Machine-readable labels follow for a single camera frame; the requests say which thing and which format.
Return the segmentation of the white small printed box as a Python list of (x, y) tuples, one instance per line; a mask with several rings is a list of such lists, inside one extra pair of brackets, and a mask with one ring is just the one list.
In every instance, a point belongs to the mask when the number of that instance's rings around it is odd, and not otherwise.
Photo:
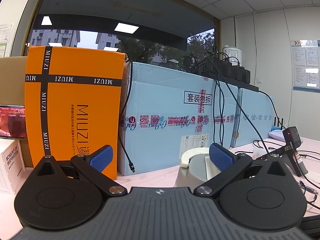
[(2, 139), (0, 148), (1, 192), (14, 194), (25, 172), (20, 141)]

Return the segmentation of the large light blue carton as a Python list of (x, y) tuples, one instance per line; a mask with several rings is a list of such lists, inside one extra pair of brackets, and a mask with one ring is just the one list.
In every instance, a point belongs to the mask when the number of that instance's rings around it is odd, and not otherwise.
[(216, 142), (231, 146), (238, 88), (128, 62), (121, 92), (118, 170), (128, 176), (176, 166), (182, 154)]

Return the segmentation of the black device on stand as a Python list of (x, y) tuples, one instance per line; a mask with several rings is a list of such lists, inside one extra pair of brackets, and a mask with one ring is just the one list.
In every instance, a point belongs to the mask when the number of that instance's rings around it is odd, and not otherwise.
[(300, 155), (297, 152), (297, 148), (301, 146), (302, 141), (300, 139), (296, 126), (284, 129), (283, 136), (286, 143), (284, 146), (272, 151), (271, 153), (262, 155), (257, 159), (266, 160), (268, 157), (277, 154), (295, 175), (297, 175), (298, 177), (306, 175), (308, 173), (308, 170), (306, 169)]

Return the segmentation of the wall notice board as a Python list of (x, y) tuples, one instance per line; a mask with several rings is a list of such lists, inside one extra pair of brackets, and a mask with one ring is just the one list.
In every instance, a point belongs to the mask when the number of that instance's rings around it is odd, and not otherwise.
[(319, 93), (319, 40), (291, 40), (292, 88)]

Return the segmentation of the black power strip with chargers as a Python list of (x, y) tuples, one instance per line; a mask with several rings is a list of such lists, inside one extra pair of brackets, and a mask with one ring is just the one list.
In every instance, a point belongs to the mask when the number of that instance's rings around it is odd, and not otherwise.
[(226, 53), (206, 51), (205, 59), (195, 73), (238, 88), (259, 92), (259, 88), (251, 84), (251, 72), (240, 66), (236, 57), (229, 57)]

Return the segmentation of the phone with red screen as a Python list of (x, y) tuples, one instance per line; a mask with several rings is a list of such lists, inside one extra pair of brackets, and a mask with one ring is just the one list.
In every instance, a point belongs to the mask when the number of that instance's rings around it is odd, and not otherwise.
[(26, 137), (25, 107), (1, 105), (1, 138), (25, 139)]

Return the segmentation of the orange MIUZI box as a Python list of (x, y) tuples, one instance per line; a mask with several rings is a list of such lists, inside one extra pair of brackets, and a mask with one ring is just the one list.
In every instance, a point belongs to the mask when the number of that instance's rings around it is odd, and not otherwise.
[(112, 151), (98, 163), (117, 177), (117, 144), (124, 53), (71, 47), (30, 47), (24, 83), (32, 163)]

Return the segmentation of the grey white lidded container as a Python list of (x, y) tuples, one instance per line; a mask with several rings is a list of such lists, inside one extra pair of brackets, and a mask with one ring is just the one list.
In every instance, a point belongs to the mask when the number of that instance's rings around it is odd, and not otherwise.
[(193, 148), (181, 156), (175, 187), (189, 187), (193, 191), (220, 172), (210, 160), (208, 147)]

